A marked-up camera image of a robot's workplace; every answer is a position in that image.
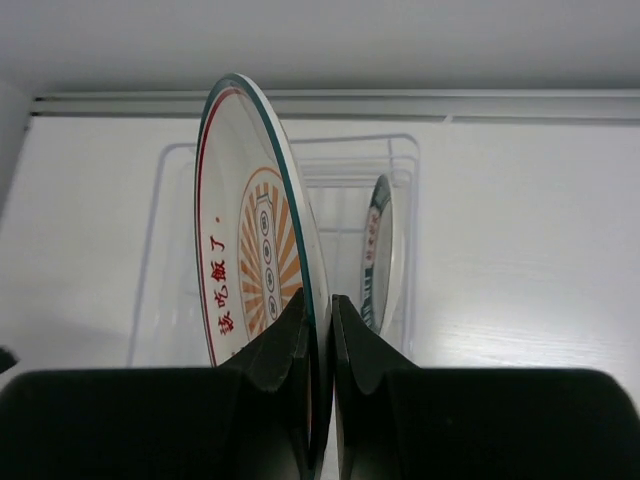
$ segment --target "black plastic part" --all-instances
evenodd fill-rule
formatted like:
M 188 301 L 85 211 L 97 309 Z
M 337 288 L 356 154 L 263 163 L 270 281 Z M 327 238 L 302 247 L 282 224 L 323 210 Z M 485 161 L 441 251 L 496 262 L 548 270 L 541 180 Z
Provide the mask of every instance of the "black plastic part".
M 6 372 L 18 363 L 18 359 L 6 347 L 0 347 L 0 373 Z
M 308 478 L 302 290 L 212 369 L 37 372 L 0 394 L 0 478 Z
M 0 478 L 313 478 L 304 310 L 298 291 L 215 369 L 16 378 L 0 392 Z M 602 373 L 421 369 L 344 296 L 329 345 L 343 480 L 640 479 L 640 422 Z
M 640 479 L 640 422 L 589 370 L 421 369 L 333 298 L 341 479 Z

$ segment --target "ceramic plate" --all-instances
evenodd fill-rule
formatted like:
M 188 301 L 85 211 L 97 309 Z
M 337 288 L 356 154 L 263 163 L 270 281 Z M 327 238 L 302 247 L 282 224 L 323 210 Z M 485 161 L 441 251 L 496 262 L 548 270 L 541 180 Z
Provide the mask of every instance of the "ceramic plate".
M 320 454 L 322 432 L 315 425 L 328 424 L 323 418 L 330 410 L 321 400 L 330 398 L 327 276 L 287 137 L 247 77 L 227 75 L 209 94 L 195 181 L 196 253 L 211 362 L 223 363 L 260 335 L 302 286 L 314 327 L 310 442 Z
M 362 254 L 362 308 L 367 326 L 384 337 L 398 304 L 404 271 L 400 193 L 381 175 L 371 195 Z

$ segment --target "clear plastic dish rack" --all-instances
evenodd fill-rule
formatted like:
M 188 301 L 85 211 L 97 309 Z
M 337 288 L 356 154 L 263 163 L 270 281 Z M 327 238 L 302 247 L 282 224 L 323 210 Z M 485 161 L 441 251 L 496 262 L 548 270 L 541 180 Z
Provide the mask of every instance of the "clear plastic dish rack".
M 411 356 L 419 147 L 409 135 L 291 142 L 307 185 L 332 293 L 361 305 L 364 227 L 373 187 L 387 173 L 405 191 L 405 268 L 386 340 Z M 160 154 L 134 311 L 129 366 L 210 365 L 200 306 L 193 233 L 195 144 Z

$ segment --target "plate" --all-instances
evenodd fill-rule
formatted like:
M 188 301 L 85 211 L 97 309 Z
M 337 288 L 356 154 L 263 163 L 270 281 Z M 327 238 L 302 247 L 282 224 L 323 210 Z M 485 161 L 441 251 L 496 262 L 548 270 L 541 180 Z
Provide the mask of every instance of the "plate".
M 387 175 L 371 195 L 362 253 L 362 308 L 367 326 L 381 337 L 389 331 L 402 289 L 404 210 L 399 190 Z
M 321 465 L 331 408 L 329 288 L 301 178 L 262 91 L 243 75 L 220 79 L 203 111 L 195 178 L 196 254 L 211 363 L 225 362 L 264 331 L 302 286 L 314 337 L 310 448 Z

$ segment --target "sunburst design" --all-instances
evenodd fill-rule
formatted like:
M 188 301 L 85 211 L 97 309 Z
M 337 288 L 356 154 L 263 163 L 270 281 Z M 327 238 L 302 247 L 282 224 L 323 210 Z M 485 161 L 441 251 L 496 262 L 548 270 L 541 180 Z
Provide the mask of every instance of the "sunburst design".
M 241 303 L 253 340 L 278 318 L 302 286 L 302 276 L 289 203 L 275 170 L 263 167 L 253 173 L 240 212 Z

